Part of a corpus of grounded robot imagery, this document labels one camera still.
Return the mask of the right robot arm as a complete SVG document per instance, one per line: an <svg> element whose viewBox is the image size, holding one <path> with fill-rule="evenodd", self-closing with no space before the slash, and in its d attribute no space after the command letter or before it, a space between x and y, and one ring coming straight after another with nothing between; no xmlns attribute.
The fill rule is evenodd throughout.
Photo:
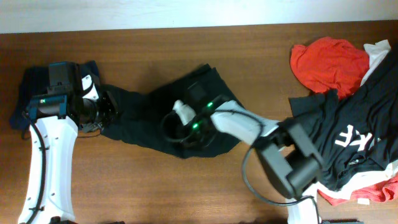
<svg viewBox="0 0 398 224"><path fill-rule="evenodd" d="M210 100L197 84L188 89L188 95L190 101L176 100L172 111L192 134L210 127L249 146L241 175L256 198L269 205L286 207L294 223L321 223L317 200L308 189L321 179L323 159L300 124L291 118L283 121L264 118L224 95ZM247 163L252 152L285 202L266 198L250 184Z"/></svg>

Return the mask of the black shorts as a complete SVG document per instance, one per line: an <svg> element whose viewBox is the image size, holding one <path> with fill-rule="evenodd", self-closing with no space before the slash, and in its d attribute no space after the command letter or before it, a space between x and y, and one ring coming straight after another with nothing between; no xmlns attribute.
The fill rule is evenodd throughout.
<svg viewBox="0 0 398 224"><path fill-rule="evenodd" d="M116 101L118 116L101 134L115 141L147 147L181 159L216 157L229 152L239 143L229 134L218 133L211 142L196 146L171 143L162 135L162 119L171 112L176 100L184 100L186 90L194 83L200 84L211 99L224 95L237 100L217 70L208 64L146 95L103 84L101 88L109 91Z"/></svg>

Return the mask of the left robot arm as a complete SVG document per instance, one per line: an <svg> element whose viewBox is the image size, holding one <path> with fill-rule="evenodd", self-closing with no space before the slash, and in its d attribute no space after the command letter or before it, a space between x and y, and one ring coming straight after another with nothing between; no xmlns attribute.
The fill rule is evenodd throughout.
<svg viewBox="0 0 398 224"><path fill-rule="evenodd" d="M30 131L32 155L19 223L74 223L72 157L79 131L102 131L118 114L101 90L94 62L56 62L24 74L19 108Z"/></svg>

